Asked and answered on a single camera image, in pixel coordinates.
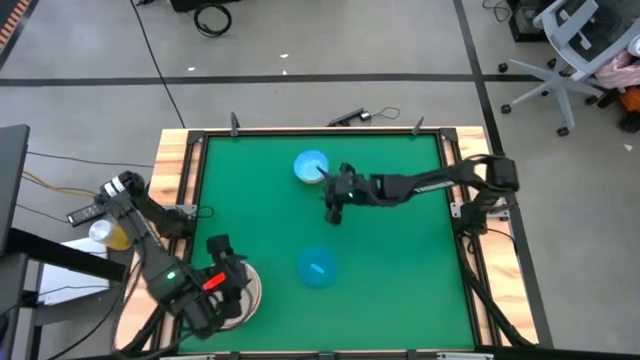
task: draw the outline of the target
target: gray floor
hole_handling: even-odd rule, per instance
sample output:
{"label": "gray floor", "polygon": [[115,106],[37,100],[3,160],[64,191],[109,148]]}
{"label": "gray floor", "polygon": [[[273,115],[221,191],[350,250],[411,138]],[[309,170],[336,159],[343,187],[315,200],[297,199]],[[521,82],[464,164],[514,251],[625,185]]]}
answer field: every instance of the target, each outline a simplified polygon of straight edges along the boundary
{"label": "gray floor", "polygon": [[[480,0],[462,0],[485,74],[509,57],[543,64],[545,44],[516,44]],[[453,1],[244,0],[229,6],[229,35],[210,40],[164,1],[141,7],[166,76],[352,73],[471,74]],[[289,54],[283,59],[281,54]],[[155,77],[135,15],[126,0],[40,0],[0,78]],[[514,108],[499,106],[533,86],[488,83],[500,136],[519,166],[519,201],[554,342],[559,348],[640,353],[640,265],[634,256],[640,195],[640,140],[615,127],[622,112],[583,105],[577,129],[562,124],[552,98]],[[473,82],[332,82],[172,85],[189,127],[228,124],[235,111],[245,126],[323,126],[364,106],[396,106],[396,121],[374,125],[484,125]],[[152,164],[163,128],[180,127],[161,86],[0,87],[0,125],[27,123],[30,149],[94,160]],[[634,146],[627,151],[624,145]],[[124,167],[29,156],[26,168],[59,186],[96,189]],[[144,176],[149,169],[138,169]],[[56,215],[86,204],[82,198],[23,183],[19,202]],[[14,225],[64,241],[72,229],[18,209]],[[68,304],[74,320],[45,328],[40,358],[81,337],[98,321],[108,296]],[[106,323],[70,357],[110,349]]]}

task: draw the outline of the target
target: pink object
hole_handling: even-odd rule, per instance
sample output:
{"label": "pink object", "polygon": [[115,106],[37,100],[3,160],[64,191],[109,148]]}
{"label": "pink object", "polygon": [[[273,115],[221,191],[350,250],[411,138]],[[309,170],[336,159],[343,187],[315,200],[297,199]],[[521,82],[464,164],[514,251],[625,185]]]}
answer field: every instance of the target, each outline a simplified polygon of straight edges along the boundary
{"label": "pink object", "polygon": [[640,85],[640,64],[627,50],[621,52],[596,73],[600,83],[609,89]]}

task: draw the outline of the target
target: blue bowl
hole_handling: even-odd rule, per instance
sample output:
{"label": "blue bowl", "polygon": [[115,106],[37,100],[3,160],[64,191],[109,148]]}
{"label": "blue bowl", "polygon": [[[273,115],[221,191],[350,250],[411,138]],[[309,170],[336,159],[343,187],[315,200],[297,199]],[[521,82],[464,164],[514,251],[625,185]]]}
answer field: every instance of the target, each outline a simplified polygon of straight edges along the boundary
{"label": "blue bowl", "polygon": [[298,275],[313,288],[325,288],[338,277],[336,257],[326,246],[313,246],[298,257]]}
{"label": "blue bowl", "polygon": [[293,162],[293,171],[296,176],[307,184],[317,184],[324,179],[317,167],[329,171],[329,159],[318,150],[301,152]]}

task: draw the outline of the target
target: cable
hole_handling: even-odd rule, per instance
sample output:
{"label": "cable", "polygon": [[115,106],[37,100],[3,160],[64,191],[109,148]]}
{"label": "cable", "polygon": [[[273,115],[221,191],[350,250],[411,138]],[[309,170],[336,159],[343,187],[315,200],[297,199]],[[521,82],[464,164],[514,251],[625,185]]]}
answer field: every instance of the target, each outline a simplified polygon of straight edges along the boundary
{"label": "cable", "polygon": [[130,357],[125,357],[125,359],[129,359],[129,360],[155,360],[158,357],[160,357],[162,354],[166,353],[167,351],[171,351],[173,350],[176,346],[180,345],[181,342],[185,341],[187,338],[191,337],[193,335],[193,332],[187,333],[182,335],[178,340],[174,341],[172,344],[158,350],[158,351],[154,351],[150,354],[147,354],[145,356],[139,357],[139,358],[130,358]]}
{"label": "cable", "polygon": [[[220,11],[221,13],[224,14],[224,16],[227,18],[227,25],[225,25],[222,29],[220,30],[211,30],[207,24],[201,23],[200,22],[200,14],[202,14],[202,12],[205,9],[208,8],[215,8],[218,11]],[[198,29],[198,32],[206,37],[209,38],[217,38],[218,36],[223,35],[224,33],[226,33],[227,31],[229,31],[229,29],[231,28],[231,22],[232,22],[232,18],[231,18],[231,13],[229,12],[229,10],[227,10],[226,7],[224,7],[221,4],[217,4],[217,3],[204,3],[200,6],[198,6],[196,8],[196,12],[193,14],[193,21],[196,24],[196,29]]]}
{"label": "cable", "polygon": [[41,182],[39,181],[40,178],[36,177],[35,175],[31,174],[30,172],[28,172],[27,170],[24,170],[22,175],[22,178],[30,181],[38,186],[42,186],[45,189],[49,189],[49,190],[53,190],[55,192],[59,192],[62,194],[67,194],[67,195],[74,195],[74,196],[85,196],[85,197],[90,197],[93,198],[94,196],[98,195],[92,191],[89,190],[85,190],[85,189],[78,189],[78,188],[59,188],[59,187],[55,187],[53,185],[50,185],[46,182]]}
{"label": "cable", "polygon": [[[22,176],[22,178],[23,178],[23,179],[25,179],[25,180],[27,180],[27,181],[30,181],[30,182],[32,182],[32,183],[34,183],[34,184],[38,185],[38,186],[42,186],[42,187],[45,187],[45,188],[47,188],[47,189],[51,190],[49,187],[47,187],[47,186],[43,185],[43,184],[42,184],[42,183],[40,183],[40,182],[37,182],[37,181],[33,180],[32,178],[26,177],[26,176],[24,176],[24,175]],[[75,191],[79,191],[79,192],[86,192],[87,194],[95,194],[95,193],[94,193],[94,192],[92,192],[92,191],[85,190],[85,189],[80,189],[80,188],[69,188],[69,187],[64,187],[64,188],[56,188],[56,189],[57,189],[57,190],[69,190],[69,191],[74,191],[74,192],[75,192]]]}
{"label": "cable", "polygon": [[[387,110],[396,111],[396,115],[395,116],[387,116],[387,115],[385,115],[384,112],[387,111]],[[386,108],[380,110],[379,112],[371,115],[371,119],[369,119],[369,125],[368,126],[371,126],[371,123],[373,122],[373,119],[376,118],[376,117],[383,117],[385,119],[395,120],[398,117],[400,117],[400,109],[398,109],[397,107],[393,107],[393,106],[387,106]]]}
{"label": "cable", "polygon": [[70,160],[77,161],[85,164],[95,164],[95,165],[111,165],[111,166],[133,166],[133,167],[145,167],[145,168],[153,168],[152,165],[141,165],[141,164],[130,164],[130,163],[114,163],[114,162],[105,162],[105,161],[93,161],[93,160],[85,160],[74,158],[70,156],[61,156],[61,155],[51,155],[51,154],[43,154],[35,151],[27,151],[29,155],[43,156],[52,159],[61,159],[61,160]]}
{"label": "cable", "polygon": [[116,305],[118,304],[118,300],[120,300],[121,295],[123,295],[124,292],[126,291],[126,289],[127,289],[127,281],[126,280],[127,280],[127,277],[129,276],[129,273],[131,271],[137,269],[139,265],[140,265],[140,260],[138,260],[138,262],[133,267],[131,267],[130,269],[125,271],[124,276],[122,277],[122,282],[120,283],[120,292],[116,296],[116,299],[113,301],[113,304],[111,304],[111,308],[109,308],[109,311],[107,311],[107,313],[98,322],[98,324],[96,324],[96,326],[93,329],[91,329],[91,331],[89,331],[86,335],[81,337],[78,341],[76,341],[75,343],[71,344],[66,349],[60,351],[59,353],[53,355],[52,357],[49,358],[49,360],[55,360],[55,359],[61,357],[62,355],[68,353],[69,351],[74,349],[76,346],[80,345],[80,343],[85,341],[89,336],[93,335],[93,333],[95,333],[98,330],[98,328],[102,325],[102,323],[104,323],[107,320],[107,318],[109,318],[109,315],[111,315],[113,310],[116,308]]}
{"label": "cable", "polygon": [[142,275],[142,265],[144,265],[144,261],[142,260],[142,257],[139,257],[139,260],[136,263],[136,267],[138,265],[141,265],[140,269],[138,270],[138,273],[136,274],[136,278],[133,280],[133,283],[131,284],[131,289],[129,290],[129,294],[127,294],[124,301],[122,302],[122,306],[120,306],[120,309],[118,310],[118,314],[116,315],[113,321],[113,326],[111,327],[111,351],[112,352],[117,351],[115,341],[116,341],[116,334],[118,332],[118,324],[120,323],[120,318],[122,317],[124,308],[127,307],[127,304],[129,303],[129,300],[131,299],[133,292],[138,286],[138,282],[140,281],[140,276]]}
{"label": "cable", "polygon": [[500,230],[496,230],[496,229],[487,229],[487,231],[491,231],[491,232],[494,232],[496,234],[504,235],[504,236],[508,237],[509,239],[511,239],[511,241],[513,241],[514,244],[516,243],[516,239],[513,236],[511,236],[510,234],[507,234],[504,231],[500,231]]}
{"label": "cable", "polygon": [[156,61],[156,57],[153,55],[153,50],[151,50],[151,44],[149,43],[149,38],[147,37],[147,32],[144,30],[144,25],[142,24],[142,19],[140,18],[140,14],[138,13],[138,8],[133,3],[133,0],[129,0],[133,11],[136,13],[136,18],[138,19],[138,24],[140,24],[140,30],[142,30],[142,36],[144,37],[144,42],[147,44],[147,49],[149,50],[149,55],[151,55],[151,60],[153,60],[153,65],[156,67],[156,71],[158,72],[158,76],[160,77],[160,81],[162,81],[162,85],[164,89],[167,91],[167,95],[169,96],[169,100],[171,100],[171,104],[173,104],[173,108],[176,110],[176,115],[178,115],[178,120],[180,120],[180,125],[182,125],[183,129],[187,127],[184,125],[184,120],[182,119],[182,115],[180,114],[180,110],[178,110],[178,105],[173,100],[173,96],[171,95],[171,91],[169,91],[169,87],[167,86],[167,82],[162,76],[162,72],[160,71],[160,67],[158,66],[158,62]]}
{"label": "cable", "polygon": [[38,215],[42,215],[42,216],[44,216],[44,217],[48,217],[48,218],[49,218],[49,219],[51,219],[51,220],[55,220],[55,221],[57,221],[57,222],[61,222],[61,223],[63,223],[63,224],[68,224],[68,223],[69,223],[69,220],[61,220],[61,219],[58,219],[58,218],[57,218],[57,217],[55,217],[55,216],[51,216],[51,215],[49,215],[49,214],[45,214],[45,213],[43,213],[42,211],[38,211],[38,210],[34,210],[34,209],[31,209],[31,208],[28,208],[28,207],[26,207],[26,206],[24,206],[24,205],[16,204],[16,207],[19,207],[19,208],[21,208],[21,209],[23,209],[23,210],[31,211],[32,213],[35,213],[35,214],[38,214]]}
{"label": "cable", "polygon": [[[87,289],[87,288],[104,288],[104,289],[108,289],[108,286],[101,286],[101,285],[87,285],[87,286],[63,286],[61,288],[57,288],[55,290],[51,290],[51,291],[45,291],[43,293],[39,293],[39,294],[33,294],[32,296],[40,296],[40,295],[46,295],[46,294],[51,294],[53,292],[56,291],[60,291],[60,290],[64,290],[64,289]],[[0,314],[0,317],[4,316],[5,314],[7,314],[9,311],[13,310],[16,307],[22,306],[22,304],[24,304],[25,302],[27,302],[27,300],[23,299],[21,302],[11,306],[10,308],[8,308],[7,310],[5,310],[2,314]]]}
{"label": "cable", "polygon": [[[488,0],[482,0],[482,8],[487,10],[493,10],[493,16],[501,23],[509,20],[511,17],[511,9],[509,7],[501,6],[506,0],[498,1],[495,5],[487,5]],[[502,11],[504,16],[500,16],[499,12]]]}
{"label": "cable", "polygon": [[[513,241],[513,244],[514,244],[514,245],[515,245],[515,243],[516,243],[516,239],[515,239],[513,236],[511,236],[511,235],[507,234],[507,233],[506,233],[506,232],[504,232],[504,231],[500,231],[500,230],[496,230],[496,229],[491,229],[491,228],[487,228],[487,231],[491,231],[491,232],[494,232],[494,233],[497,233],[497,234],[500,234],[500,235],[506,236],[506,237],[508,237],[509,239],[511,239],[511,241]],[[472,240],[471,238],[469,238],[469,243],[467,244],[467,252],[469,252],[469,254],[475,254],[475,252],[476,252],[476,244],[473,242],[473,240]]]}

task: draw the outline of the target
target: office chair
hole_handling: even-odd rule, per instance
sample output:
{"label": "office chair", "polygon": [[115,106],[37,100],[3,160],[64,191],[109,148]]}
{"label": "office chair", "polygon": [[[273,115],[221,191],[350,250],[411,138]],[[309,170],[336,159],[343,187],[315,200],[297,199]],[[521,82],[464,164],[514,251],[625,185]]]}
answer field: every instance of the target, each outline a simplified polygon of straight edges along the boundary
{"label": "office chair", "polygon": [[[501,112],[509,114],[512,106],[553,92],[565,121],[557,134],[569,135],[576,124],[568,91],[591,95],[587,104],[596,103],[603,92],[593,86],[599,84],[591,76],[640,35],[640,19],[637,15],[631,16],[640,11],[640,1],[632,1],[556,0],[543,10],[533,23],[544,29],[558,57],[547,62],[551,70],[509,59],[511,65],[544,82],[510,104],[502,105]],[[508,68],[503,63],[498,71],[504,73]]]}

